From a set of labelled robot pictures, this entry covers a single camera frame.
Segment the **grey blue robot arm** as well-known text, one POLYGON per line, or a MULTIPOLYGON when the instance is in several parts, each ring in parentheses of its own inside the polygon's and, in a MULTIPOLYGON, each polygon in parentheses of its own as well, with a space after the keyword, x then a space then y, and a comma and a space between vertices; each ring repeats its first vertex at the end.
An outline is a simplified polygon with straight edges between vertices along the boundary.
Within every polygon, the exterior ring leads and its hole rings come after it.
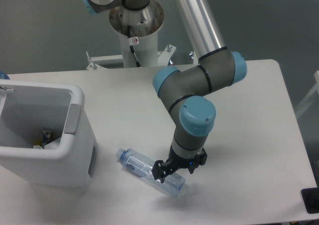
MULTIPOLYGON (((205 164, 204 143, 213 128, 215 107, 205 96, 243 80, 245 59, 226 47, 207 0, 174 0, 198 65, 180 71, 166 66, 153 78, 153 87, 175 124, 166 161, 158 160, 153 177, 164 182, 179 169, 193 173, 205 164)), ((113 28, 124 36, 125 45, 137 67, 143 67, 137 46, 142 37, 160 28, 162 14, 153 0, 83 0, 90 13, 110 11, 113 28)))

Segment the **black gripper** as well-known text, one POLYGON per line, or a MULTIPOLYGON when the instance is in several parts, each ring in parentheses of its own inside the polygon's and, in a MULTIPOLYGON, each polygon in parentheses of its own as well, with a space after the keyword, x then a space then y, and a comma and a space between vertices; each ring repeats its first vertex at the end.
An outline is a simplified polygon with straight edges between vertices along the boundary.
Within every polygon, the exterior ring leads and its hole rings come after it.
POLYGON ((164 183, 168 175, 172 175, 179 169, 187 169, 190 174, 193 174, 199 166, 205 165, 207 153, 204 148, 199 153, 196 153, 193 158, 182 158, 177 155, 172 146, 170 147, 167 161, 157 160, 152 168, 152 175, 155 180, 164 183))

